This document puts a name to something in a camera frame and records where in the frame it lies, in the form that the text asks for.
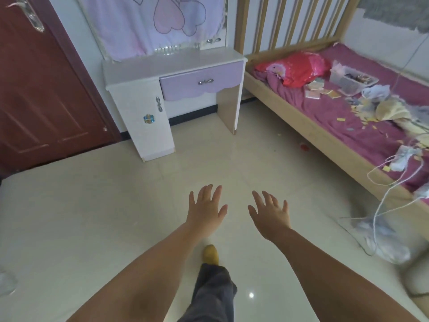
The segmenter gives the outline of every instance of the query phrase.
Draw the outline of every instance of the dark red door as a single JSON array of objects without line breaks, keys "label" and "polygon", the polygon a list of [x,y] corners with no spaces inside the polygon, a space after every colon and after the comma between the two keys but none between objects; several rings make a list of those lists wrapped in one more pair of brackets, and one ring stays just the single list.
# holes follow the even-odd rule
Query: dark red door
[{"label": "dark red door", "polygon": [[0,0],[0,176],[114,142],[49,28]]}]

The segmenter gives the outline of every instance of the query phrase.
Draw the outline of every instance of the plastic box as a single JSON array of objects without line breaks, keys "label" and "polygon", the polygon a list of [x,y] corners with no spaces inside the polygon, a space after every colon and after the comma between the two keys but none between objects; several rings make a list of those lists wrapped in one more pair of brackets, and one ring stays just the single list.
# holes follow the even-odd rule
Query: plastic box
[{"label": "plastic box", "polygon": [[351,74],[351,75],[367,75],[371,78],[372,82],[369,84],[362,84],[360,82],[357,82],[356,80],[350,79],[349,77],[339,75],[335,71],[332,71],[331,69],[331,76],[329,78],[329,81],[333,84],[336,84],[337,86],[341,87],[340,92],[342,92],[346,96],[354,96],[357,93],[360,93],[364,88],[370,87],[375,85],[378,82],[378,79],[376,77],[373,77],[369,74],[366,74],[362,71],[358,71],[355,69],[352,69],[351,67],[344,66],[345,67],[345,73]]}]

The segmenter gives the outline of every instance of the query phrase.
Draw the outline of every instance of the gray pants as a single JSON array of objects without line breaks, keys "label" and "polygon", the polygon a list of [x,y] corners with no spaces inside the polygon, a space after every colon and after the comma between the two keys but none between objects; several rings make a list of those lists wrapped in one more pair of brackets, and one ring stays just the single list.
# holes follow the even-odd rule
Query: gray pants
[{"label": "gray pants", "polygon": [[178,322],[234,322],[237,287],[228,270],[218,265],[201,265],[192,301]]}]

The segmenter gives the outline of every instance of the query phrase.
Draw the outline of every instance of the purple drawer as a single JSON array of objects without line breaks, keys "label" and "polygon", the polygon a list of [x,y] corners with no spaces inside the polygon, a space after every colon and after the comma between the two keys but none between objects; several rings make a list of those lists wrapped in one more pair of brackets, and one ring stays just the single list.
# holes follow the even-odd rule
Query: purple drawer
[{"label": "purple drawer", "polygon": [[203,93],[217,93],[223,88],[239,85],[243,77],[244,61],[207,69],[188,71],[160,78],[165,100],[197,97]]}]

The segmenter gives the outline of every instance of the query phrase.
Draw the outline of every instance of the purple bedsheet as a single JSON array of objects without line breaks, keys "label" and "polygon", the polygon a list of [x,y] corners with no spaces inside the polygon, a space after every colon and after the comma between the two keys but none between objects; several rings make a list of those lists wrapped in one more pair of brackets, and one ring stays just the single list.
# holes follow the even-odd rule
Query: purple bedsheet
[{"label": "purple bedsheet", "polygon": [[[379,84],[392,87],[396,81],[396,72],[358,55],[343,44],[336,44],[326,48],[320,54],[326,59],[331,61],[336,59],[341,64],[379,78]],[[351,107],[345,101],[345,97],[331,99],[327,95],[322,95],[319,100],[305,98],[303,88],[285,87],[273,73],[254,71],[254,76],[268,83],[276,94],[298,108],[375,166],[382,164],[387,157],[396,153],[401,145],[398,140],[402,140],[405,144],[409,141],[405,133],[390,121],[368,122],[365,129],[362,129],[361,120],[351,112]],[[331,84],[328,80],[325,82],[325,89],[337,90],[338,86]],[[429,105],[429,87],[408,78],[400,77],[393,93],[405,99],[409,104]],[[423,151],[423,158],[425,164],[421,171],[402,184],[411,192],[429,181],[429,151]],[[419,165],[419,161],[411,158],[405,177],[413,173]],[[397,179],[401,173],[389,172],[387,174],[391,178]],[[423,201],[429,204],[429,199],[424,199]]]}]

